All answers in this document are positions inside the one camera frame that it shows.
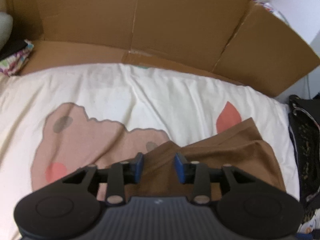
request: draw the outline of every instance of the white bedsheet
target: white bedsheet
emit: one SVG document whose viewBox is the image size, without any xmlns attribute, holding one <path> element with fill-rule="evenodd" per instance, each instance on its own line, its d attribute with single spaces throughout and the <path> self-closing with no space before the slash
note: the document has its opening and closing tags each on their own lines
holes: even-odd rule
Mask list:
<svg viewBox="0 0 320 240">
<path fill-rule="evenodd" d="M 0 239 L 17 234 L 12 212 L 31 192 L 30 167 L 48 114 L 61 104 L 83 106 L 89 118 L 135 128 L 164 130 L 185 146 L 217 134 L 227 102 L 241 119 L 255 121 L 275 152 L 286 190 L 299 199 L 298 172 L 286 106 L 213 78 L 122 64 L 68 66 L 22 77 L 0 73 Z"/>
</svg>

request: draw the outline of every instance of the black bag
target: black bag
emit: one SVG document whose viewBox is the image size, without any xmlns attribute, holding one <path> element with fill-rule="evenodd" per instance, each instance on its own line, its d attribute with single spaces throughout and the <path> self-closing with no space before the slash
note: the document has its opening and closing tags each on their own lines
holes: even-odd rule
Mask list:
<svg viewBox="0 0 320 240">
<path fill-rule="evenodd" d="M 289 97 L 290 137 L 300 182 L 300 202 L 306 215 L 320 208 L 320 99 Z"/>
</svg>

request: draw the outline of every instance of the cardboard flap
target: cardboard flap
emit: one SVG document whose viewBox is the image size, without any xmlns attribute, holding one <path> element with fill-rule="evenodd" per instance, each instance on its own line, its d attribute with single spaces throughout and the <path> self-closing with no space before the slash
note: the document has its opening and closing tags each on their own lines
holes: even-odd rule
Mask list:
<svg viewBox="0 0 320 240">
<path fill-rule="evenodd" d="M 222 81 L 229 82 L 235 85 L 242 85 L 239 82 L 235 82 L 231 79 L 213 74 L 211 72 L 186 66 L 181 63 L 173 62 L 173 61 L 159 58 L 156 56 L 146 56 L 146 55 L 126 52 L 122 58 L 122 63 L 136 65 L 136 66 L 143 66 L 143 67 L 156 67 L 156 68 L 162 68 L 162 69 L 168 69 L 168 70 L 175 70 L 178 72 L 189 73 L 189 74 L 194 74 L 194 75 L 199 75 L 204 77 L 212 77 L 212 78 L 220 79 Z"/>
<path fill-rule="evenodd" d="M 12 39 L 36 40 L 41 37 L 43 29 L 36 0 L 6 0 L 6 7 L 14 19 Z"/>
<path fill-rule="evenodd" d="M 249 0 L 138 0 L 132 49 L 212 70 Z"/>
<path fill-rule="evenodd" d="M 319 57 L 291 28 L 255 4 L 213 73 L 275 97 L 319 64 Z"/>
<path fill-rule="evenodd" d="M 37 0 L 49 41 L 129 49 L 136 0 Z"/>
<path fill-rule="evenodd" d="M 56 41 L 33 41 L 35 46 L 20 75 L 67 65 L 121 62 L 126 50 Z"/>
</svg>

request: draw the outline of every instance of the gray ribbed panel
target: gray ribbed panel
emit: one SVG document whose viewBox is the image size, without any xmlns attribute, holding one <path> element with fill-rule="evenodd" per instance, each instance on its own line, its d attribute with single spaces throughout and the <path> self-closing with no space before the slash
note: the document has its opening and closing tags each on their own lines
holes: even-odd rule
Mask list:
<svg viewBox="0 0 320 240">
<path fill-rule="evenodd" d="M 193 206 L 184 197 L 133 197 L 123 207 L 108 209 L 94 229 L 72 240 L 213 239 L 247 238 L 227 230 L 209 208 Z"/>
</svg>

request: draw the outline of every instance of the brown cloth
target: brown cloth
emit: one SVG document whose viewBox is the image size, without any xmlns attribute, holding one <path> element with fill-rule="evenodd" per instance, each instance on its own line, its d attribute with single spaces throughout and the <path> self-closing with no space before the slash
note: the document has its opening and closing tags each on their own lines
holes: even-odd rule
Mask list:
<svg viewBox="0 0 320 240">
<path fill-rule="evenodd" d="M 126 185 L 126 196 L 189 197 L 193 185 L 178 181 L 173 160 L 176 152 L 188 161 L 206 163 L 209 168 L 221 168 L 229 163 L 285 191 L 283 178 L 271 146 L 262 137 L 252 118 L 208 139 L 180 148 L 166 142 L 144 155 L 141 181 Z M 219 200 L 219 184 L 212 183 L 212 200 Z"/>
</svg>

